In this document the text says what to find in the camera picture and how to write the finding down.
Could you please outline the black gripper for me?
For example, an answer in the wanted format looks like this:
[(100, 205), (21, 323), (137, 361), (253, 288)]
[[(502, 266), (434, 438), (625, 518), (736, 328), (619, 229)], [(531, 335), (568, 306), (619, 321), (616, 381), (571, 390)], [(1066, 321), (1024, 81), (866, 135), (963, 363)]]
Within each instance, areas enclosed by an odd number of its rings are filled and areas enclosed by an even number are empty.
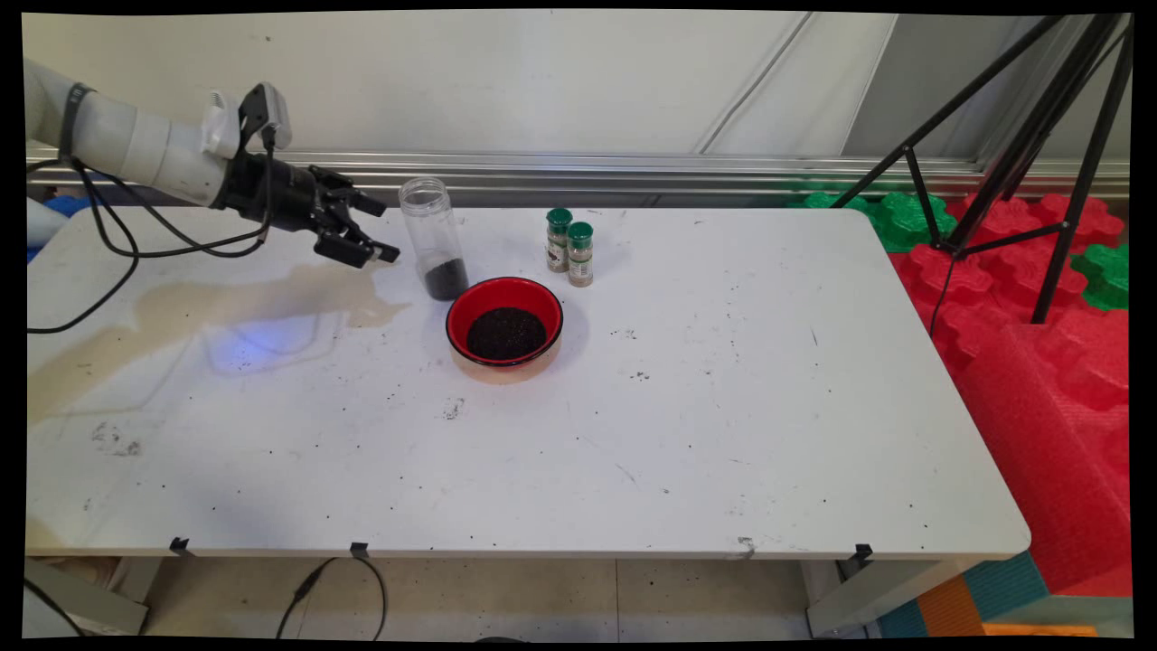
[(364, 264), (396, 262), (400, 249), (390, 246), (358, 225), (351, 210), (325, 210), (342, 204), (381, 217), (386, 204), (356, 188), (351, 177), (327, 168), (294, 167), (268, 160), (265, 154), (239, 151), (226, 167), (226, 177), (214, 209), (233, 209), (239, 217), (263, 222), (282, 231), (315, 234), (315, 256), (362, 269)]

